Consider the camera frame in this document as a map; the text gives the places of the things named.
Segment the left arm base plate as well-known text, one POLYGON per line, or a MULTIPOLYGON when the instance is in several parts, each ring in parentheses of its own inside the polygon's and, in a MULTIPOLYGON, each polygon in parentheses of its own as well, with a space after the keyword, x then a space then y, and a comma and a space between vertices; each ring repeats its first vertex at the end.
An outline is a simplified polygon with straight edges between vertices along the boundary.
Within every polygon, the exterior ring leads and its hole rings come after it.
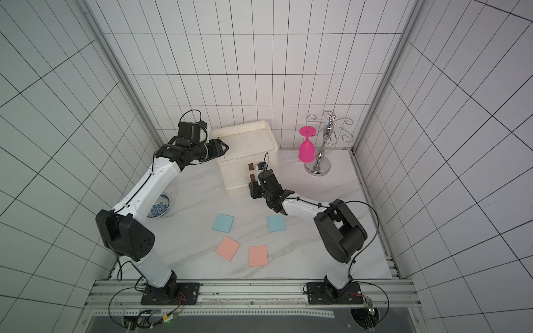
POLYGON ((166 287, 155 288, 147 285, 141 299, 142 305, 177 306, 195 305, 198 300, 200 284, 197 282, 170 282, 166 287))

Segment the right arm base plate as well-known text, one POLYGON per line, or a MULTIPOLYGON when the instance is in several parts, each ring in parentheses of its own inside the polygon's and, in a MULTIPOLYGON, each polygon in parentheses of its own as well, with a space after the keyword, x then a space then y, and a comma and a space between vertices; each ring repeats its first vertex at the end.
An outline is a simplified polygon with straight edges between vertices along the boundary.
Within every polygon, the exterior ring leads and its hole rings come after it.
POLYGON ((336 289, 328 281, 309 282, 303 288, 310 305, 362 305, 364 297, 356 282, 349 282, 345 287, 336 289))

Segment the chrome glass holder stand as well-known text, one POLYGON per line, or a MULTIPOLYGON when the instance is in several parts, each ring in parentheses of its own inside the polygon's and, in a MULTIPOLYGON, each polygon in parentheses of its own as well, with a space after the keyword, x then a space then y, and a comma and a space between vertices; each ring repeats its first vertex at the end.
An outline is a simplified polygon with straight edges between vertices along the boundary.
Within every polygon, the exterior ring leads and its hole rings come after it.
POLYGON ((321 118, 318 115, 308 115, 306 121, 320 125, 317 135, 321 136, 322 143, 316 151, 315 160, 304 164, 305 170, 312 176, 326 176, 331 170, 326 148, 335 146, 339 139, 347 144, 352 142, 354 136, 346 126, 354 125, 354 121, 349 117, 337 118, 330 110, 323 111, 321 118))

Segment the right blue sticky notes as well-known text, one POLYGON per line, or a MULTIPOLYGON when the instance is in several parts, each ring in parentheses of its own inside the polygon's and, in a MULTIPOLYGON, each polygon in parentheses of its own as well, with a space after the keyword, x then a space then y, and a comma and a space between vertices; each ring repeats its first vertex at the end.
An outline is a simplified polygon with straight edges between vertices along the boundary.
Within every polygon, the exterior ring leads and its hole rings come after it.
POLYGON ((269 232, 277 233, 280 231, 287 230, 287 225, 283 215, 271 215, 268 216, 266 219, 269 232))

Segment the aluminium mounting rail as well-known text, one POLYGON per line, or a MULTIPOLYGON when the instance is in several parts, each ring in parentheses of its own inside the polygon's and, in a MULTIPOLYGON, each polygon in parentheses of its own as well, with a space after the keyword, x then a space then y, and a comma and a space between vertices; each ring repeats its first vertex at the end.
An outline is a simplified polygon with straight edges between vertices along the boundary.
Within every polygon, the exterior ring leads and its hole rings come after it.
POLYGON ((169 301, 149 293, 134 280, 98 281, 85 306, 83 318, 138 314, 158 319, 200 315, 308 315, 331 317, 333 309, 378 309, 381 316, 396 308, 420 308, 410 280, 362 280, 351 284, 338 300, 327 296, 320 280, 180 280, 169 301))

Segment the left blue sticky notes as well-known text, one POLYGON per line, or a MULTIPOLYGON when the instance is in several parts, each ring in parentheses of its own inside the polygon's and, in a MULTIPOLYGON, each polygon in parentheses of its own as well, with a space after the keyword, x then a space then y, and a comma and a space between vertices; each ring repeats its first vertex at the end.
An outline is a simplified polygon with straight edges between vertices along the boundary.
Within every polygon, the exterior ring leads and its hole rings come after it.
POLYGON ((212 229, 222 233, 229 233, 234 220, 234 216, 218 214, 212 226, 212 229))

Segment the white plastic drawer cabinet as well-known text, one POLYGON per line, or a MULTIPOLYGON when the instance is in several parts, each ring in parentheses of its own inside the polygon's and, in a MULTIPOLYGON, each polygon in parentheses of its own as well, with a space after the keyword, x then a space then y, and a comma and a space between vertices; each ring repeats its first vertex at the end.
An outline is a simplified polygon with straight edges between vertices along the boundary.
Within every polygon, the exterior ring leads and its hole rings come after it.
POLYGON ((250 195, 248 184, 258 177, 259 163, 278 168, 278 143, 265 120, 216 129, 210 136, 229 146, 217 163, 230 197, 250 195))

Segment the pink plastic goblet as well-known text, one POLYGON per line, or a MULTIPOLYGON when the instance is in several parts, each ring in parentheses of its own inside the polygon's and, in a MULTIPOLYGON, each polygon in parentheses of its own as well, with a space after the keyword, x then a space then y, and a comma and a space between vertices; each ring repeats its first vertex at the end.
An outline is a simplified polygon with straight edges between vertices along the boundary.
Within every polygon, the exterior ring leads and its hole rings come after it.
POLYGON ((305 138, 298 150, 298 158, 303 163, 310 163, 315 160, 315 146, 310 141, 316 135, 316 129, 312 126, 304 126, 299 130, 299 134, 305 138))

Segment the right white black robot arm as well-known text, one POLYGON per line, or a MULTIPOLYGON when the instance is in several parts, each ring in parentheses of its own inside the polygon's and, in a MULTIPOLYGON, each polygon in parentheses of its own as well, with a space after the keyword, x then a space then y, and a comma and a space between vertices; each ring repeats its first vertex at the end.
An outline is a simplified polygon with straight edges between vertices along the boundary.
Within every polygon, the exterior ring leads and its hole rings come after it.
POLYGON ((251 176, 248 188, 252 198, 265 199, 274 212, 315 223, 331 260, 323 282, 305 285, 309 304, 364 303, 359 284, 351 279, 351 268, 356 255, 364 249, 368 234, 346 202, 337 199, 326 205, 309 201, 294 191, 283 189, 270 169, 251 176))

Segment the pink sticky notes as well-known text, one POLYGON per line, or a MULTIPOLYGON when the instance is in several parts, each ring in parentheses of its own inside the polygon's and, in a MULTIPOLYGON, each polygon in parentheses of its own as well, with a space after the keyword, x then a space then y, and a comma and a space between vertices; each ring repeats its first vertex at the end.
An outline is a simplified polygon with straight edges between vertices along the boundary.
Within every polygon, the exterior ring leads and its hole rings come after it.
POLYGON ((250 267, 266 266, 268 263, 267 246, 251 246, 248 248, 248 265, 250 267))
POLYGON ((240 249, 241 244, 230 237, 224 237, 216 249, 216 254, 227 261, 231 261, 236 252, 240 249))

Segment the left pink sticky notes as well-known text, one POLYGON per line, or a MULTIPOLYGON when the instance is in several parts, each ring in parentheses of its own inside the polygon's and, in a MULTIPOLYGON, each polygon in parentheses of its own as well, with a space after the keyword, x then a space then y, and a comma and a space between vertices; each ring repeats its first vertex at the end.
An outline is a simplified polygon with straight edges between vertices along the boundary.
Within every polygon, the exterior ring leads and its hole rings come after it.
POLYGON ((240 249, 241 244, 230 237, 224 237, 216 249, 216 254, 227 261, 231 261, 236 252, 240 249))

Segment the blue sticky notes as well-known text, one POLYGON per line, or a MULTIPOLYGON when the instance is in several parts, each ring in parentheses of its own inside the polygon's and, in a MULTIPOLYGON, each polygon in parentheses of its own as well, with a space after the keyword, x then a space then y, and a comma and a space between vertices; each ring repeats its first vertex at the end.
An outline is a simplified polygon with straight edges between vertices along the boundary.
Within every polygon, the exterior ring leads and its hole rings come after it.
POLYGON ((283 215, 271 215, 268 216, 266 219, 269 232, 277 233, 280 231, 287 230, 287 225, 283 215))
POLYGON ((222 233, 229 233, 234 220, 234 216, 218 214, 212 226, 212 229, 222 233))

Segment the right pink sticky notes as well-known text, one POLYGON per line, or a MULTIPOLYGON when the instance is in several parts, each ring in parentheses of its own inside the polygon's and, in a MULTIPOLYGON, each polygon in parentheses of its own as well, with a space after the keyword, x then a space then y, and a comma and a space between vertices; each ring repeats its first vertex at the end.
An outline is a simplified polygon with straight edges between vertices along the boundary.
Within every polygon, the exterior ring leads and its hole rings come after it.
POLYGON ((250 267, 266 266, 268 263, 267 246, 251 246, 248 248, 248 265, 250 267))

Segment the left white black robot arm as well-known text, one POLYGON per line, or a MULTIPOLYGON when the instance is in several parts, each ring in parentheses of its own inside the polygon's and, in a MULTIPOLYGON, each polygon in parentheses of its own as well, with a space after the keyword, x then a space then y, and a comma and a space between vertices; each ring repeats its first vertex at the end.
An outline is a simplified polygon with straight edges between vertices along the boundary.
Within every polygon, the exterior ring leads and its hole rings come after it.
POLYGON ((163 190, 186 166, 222 157, 229 146, 220 139, 192 142, 173 137, 154 153, 152 164, 133 189, 111 210, 100 210, 96 225, 106 248, 126 256, 145 278, 143 305, 171 305, 180 298, 176 274, 162 261, 155 235, 145 226, 149 212, 163 190))

